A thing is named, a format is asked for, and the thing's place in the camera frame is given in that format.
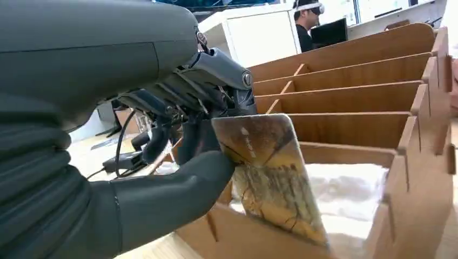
robotic arm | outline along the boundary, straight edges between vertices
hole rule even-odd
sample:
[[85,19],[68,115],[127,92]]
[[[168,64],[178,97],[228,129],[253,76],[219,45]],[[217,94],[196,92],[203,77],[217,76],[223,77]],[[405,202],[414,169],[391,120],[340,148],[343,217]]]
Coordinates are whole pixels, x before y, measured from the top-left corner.
[[[209,50],[174,5],[0,1],[0,68],[0,258],[113,258],[201,217],[234,170],[204,153],[218,150],[209,120],[255,113],[250,72]],[[180,115],[179,171],[88,182],[68,164],[67,132],[112,98],[149,113],[165,136],[170,111]]]

white cabinet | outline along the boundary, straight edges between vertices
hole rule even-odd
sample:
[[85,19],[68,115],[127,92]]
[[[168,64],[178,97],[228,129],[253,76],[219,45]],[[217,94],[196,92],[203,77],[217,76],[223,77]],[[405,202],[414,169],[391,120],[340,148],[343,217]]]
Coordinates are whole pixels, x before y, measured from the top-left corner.
[[217,12],[199,24],[209,47],[218,47],[244,67],[301,53],[291,4]]

card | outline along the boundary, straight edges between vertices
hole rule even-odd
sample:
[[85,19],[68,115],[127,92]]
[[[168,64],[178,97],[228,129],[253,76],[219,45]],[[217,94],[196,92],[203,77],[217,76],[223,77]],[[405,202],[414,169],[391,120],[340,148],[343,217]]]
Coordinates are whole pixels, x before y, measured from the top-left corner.
[[291,119],[285,114],[217,118],[212,126],[221,150],[237,164],[233,182],[246,212],[328,247]]

wooden box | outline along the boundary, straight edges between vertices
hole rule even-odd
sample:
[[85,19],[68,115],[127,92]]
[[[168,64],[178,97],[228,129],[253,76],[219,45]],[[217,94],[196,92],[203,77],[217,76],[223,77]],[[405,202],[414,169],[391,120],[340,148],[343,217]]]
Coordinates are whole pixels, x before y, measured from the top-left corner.
[[[306,163],[389,168],[369,258],[434,258],[452,207],[447,29],[412,24],[252,67],[259,113],[286,113]],[[177,231],[202,257],[342,258],[217,203]]]

man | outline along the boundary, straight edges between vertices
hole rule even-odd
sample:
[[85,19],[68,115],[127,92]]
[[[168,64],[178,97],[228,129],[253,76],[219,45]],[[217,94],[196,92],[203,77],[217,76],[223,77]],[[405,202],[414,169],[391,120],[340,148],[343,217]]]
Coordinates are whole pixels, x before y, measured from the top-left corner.
[[308,31],[318,25],[318,17],[323,14],[324,6],[318,0],[296,0],[293,5],[294,20],[298,31],[299,43],[302,52],[313,49],[312,37]]
[[456,11],[458,10],[457,0],[448,0],[441,23],[442,27],[448,28],[448,53],[452,57],[452,74],[453,74],[453,90],[452,95],[452,110],[455,115],[458,115],[458,18]]

